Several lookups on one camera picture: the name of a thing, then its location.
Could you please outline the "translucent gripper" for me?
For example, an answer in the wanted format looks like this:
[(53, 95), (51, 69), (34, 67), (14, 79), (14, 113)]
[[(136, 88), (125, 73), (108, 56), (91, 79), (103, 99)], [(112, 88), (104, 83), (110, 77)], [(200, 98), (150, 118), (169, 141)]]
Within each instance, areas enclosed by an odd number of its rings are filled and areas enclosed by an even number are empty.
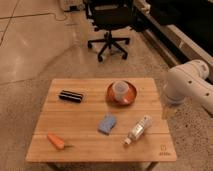
[(167, 120), (177, 112), (178, 105), (169, 101), (166, 97), (162, 98), (162, 119)]

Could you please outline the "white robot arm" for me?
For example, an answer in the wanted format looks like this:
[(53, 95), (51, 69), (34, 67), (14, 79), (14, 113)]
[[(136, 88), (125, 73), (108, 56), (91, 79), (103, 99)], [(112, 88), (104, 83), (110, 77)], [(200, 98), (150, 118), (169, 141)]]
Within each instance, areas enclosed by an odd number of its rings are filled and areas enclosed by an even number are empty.
[(161, 95), (163, 104), (179, 106), (190, 97), (213, 118), (213, 85), (206, 81), (209, 73), (208, 64), (198, 59), (170, 68)]

